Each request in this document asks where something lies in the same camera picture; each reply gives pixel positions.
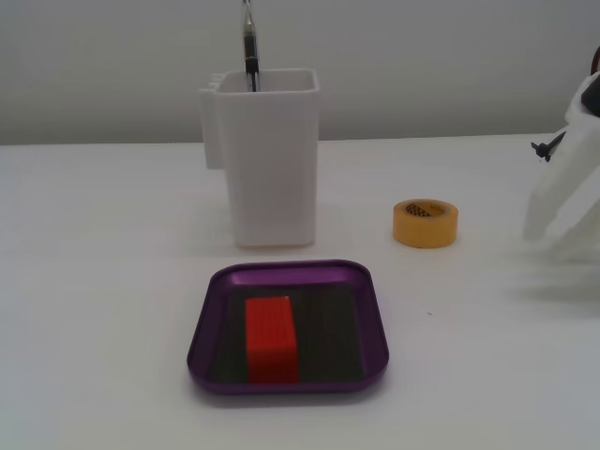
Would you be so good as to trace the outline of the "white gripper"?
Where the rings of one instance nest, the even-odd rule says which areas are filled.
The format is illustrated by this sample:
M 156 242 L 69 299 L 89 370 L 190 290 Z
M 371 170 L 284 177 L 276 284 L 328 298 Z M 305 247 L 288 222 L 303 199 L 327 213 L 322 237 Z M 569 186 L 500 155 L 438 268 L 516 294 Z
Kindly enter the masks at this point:
M 548 176 L 534 188 L 525 218 L 523 237 L 542 238 L 559 210 L 599 166 L 599 117 L 584 105 L 583 94 L 599 86 L 599 73 L 587 77 L 567 109 L 562 142 L 549 163 Z M 554 262 L 568 262 L 599 243 L 599 199 L 548 251 Z

